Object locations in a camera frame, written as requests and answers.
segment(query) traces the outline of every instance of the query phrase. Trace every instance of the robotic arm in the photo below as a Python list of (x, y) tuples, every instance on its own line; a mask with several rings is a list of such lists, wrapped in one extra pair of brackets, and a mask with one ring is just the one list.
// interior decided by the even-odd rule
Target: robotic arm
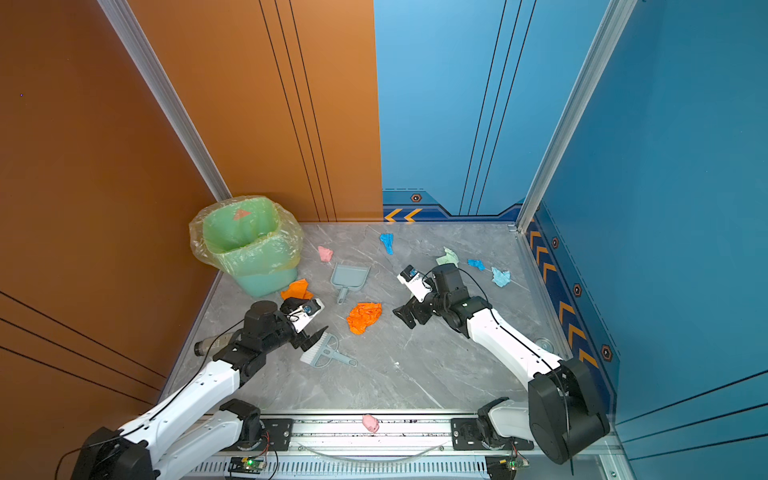
[(243, 328), (184, 387), (116, 431), (101, 428), (85, 441), (73, 480), (178, 480), (200, 458), (236, 442), (261, 440), (260, 410), (232, 399), (195, 429), (187, 431), (219, 401), (234, 393), (266, 364), (266, 355), (290, 342), (307, 351), (325, 329), (312, 336), (306, 325), (323, 310), (318, 299), (289, 298), (254, 303)]
[(610, 431), (604, 408), (587, 367), (563, 361), (537, 346), (502, 319), (479, 296), (469, 296), (460, 270), (452, 263), (431, 270), (433, 278), (408, 265), (398, 281), (413, 294), (393, 310), (413, 329), (441, 316), (454, 331), (483, 345), (528, 390), (528, 407), (498, 399), (478, 411), (478, 429), (490, 447), (511, 437), (535, 440), (553, 462), (562, 464)]

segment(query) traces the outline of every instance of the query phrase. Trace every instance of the red triangle sticker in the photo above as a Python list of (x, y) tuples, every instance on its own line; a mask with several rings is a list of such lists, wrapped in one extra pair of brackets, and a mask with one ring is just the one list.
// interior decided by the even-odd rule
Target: red triangle sticker
[(242, 208), (238, 208), (237, 212), (235, 212), (235, 216), (232, 217), (232, 220), (239, 220), (243, 217), (247, 217), (248, 215), (251, 215), (253, 212), (249, 212), (248, 210), (243, 210)]

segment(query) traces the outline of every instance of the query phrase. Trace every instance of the orange wall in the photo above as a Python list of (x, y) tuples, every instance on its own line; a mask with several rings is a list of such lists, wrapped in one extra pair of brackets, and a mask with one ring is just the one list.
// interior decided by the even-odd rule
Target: orange wall
[(1, 3), (0, 65), (0, 477), (52, 478), (156, 402), (215, 275), (187, 231), (214, 199), (97, 2)]
[(372, 0), (130, 0), (233, 195), (381, 220)]

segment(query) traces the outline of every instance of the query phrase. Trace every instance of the white bristles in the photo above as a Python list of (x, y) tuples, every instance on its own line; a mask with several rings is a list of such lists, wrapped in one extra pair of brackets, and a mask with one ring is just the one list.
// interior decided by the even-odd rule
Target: white bristles
[(315, 358), (320, 354), (320, 347), (326, 344), (326, 338), (328, 337), (328, 332), (325, 332), (323, 336), (320, 337), (320, 340), (315, 343), (311, 349), (307, 350), (301, 355), (300, 360), (308, 365), (312, 365), (312, 362), (315, 361)]

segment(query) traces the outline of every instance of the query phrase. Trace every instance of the gray dustpan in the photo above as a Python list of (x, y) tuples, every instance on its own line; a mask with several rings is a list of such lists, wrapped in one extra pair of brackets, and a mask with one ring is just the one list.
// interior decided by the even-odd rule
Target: gray dustpan
[(339, 289), (339, 298), (336, 303), (341, 304), (346, 300), (346, 293), (352, 290), (356, 292), (366, 284), (370, 266), (348, 266), (337, 264), (331, 275), (331, 285)]

